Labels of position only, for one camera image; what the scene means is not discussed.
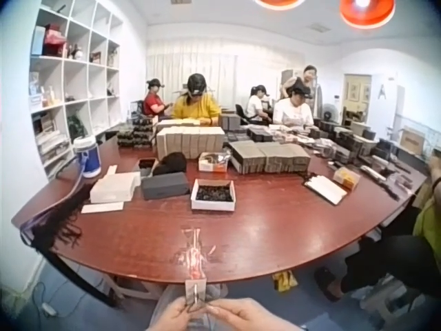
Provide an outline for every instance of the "bookshelf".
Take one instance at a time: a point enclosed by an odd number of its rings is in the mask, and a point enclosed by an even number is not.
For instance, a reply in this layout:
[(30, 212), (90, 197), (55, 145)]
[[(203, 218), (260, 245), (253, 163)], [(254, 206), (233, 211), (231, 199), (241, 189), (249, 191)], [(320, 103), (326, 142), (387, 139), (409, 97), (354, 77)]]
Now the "bookshelf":
[[(53, 25), (66, 44), (62, 54), (38, 50), (44, 27)], [(74, 156), (72, 129), (78, 119), (98, 136), (123, 121), (119, 98), (119, 48), (123, 22), (95, 0), (42, 0), (30, 55), (30, 115), (42, 165), (49, 179)], [(68, 57), (69, 46), (81, 48)]]

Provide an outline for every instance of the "white shirt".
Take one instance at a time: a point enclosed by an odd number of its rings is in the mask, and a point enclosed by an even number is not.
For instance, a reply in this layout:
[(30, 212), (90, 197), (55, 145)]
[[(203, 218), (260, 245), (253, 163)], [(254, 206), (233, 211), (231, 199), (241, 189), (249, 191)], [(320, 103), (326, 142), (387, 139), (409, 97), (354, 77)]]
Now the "white shirt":
[(295, 126), (314, 125), (311, 108), (306, 103), (302, 104), (300, 107), (294, 107), (289, 98), (277, 101), (274, 106), (273, 122), (274, 124), (294, 122)]
[(253, 118), (255, 121), (259, 121), (261, 120), (261, 117), (258, 116), (259, 111), (263, 111), (262, 101), (257, 97), (257, 95), (252, 95), (248, 100), (245, 116), (248, 118)]

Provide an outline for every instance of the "red shirt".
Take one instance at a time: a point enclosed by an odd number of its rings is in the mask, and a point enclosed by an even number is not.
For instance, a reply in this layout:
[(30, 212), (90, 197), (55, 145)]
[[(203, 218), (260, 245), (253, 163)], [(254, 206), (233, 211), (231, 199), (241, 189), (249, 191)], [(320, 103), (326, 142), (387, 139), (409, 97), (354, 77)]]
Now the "red shirt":
[(154, 93), (147, 93), (147, 96), (144, 99), (144, 114), (146, 115), (158, 115), (152, 110), (152, 106), (157, 105), (161, 106), (164, 103), (161, 98)]

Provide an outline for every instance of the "ponytail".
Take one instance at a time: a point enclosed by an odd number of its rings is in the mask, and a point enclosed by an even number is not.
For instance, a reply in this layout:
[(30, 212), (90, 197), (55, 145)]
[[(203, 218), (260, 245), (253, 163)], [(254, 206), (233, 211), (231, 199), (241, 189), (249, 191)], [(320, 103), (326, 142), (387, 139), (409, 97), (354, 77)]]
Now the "ponytail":
[(253, 95), (256, 95), (257, 94), (257, 86), (253, 86), (252, 88), (251, 88), (251, 93), (249, 94), (249, 97), (252, 97)]

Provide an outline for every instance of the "air vent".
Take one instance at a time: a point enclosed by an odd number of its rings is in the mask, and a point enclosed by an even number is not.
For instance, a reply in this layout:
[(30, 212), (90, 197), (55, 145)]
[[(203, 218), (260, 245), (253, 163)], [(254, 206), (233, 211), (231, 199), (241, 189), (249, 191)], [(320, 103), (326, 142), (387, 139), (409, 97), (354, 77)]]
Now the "air vent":
[(171, 0), (172, 5), (189, 5), (192, 3), (192, 0)]
[(325, 32), (331, 31), (330, 28), (327, 28), (326, 26), (322, 26), (319, 23), (311, 24), (310, 26), (308, 26), (308, 29), (314, 30), (319, 33), (325, 33)]

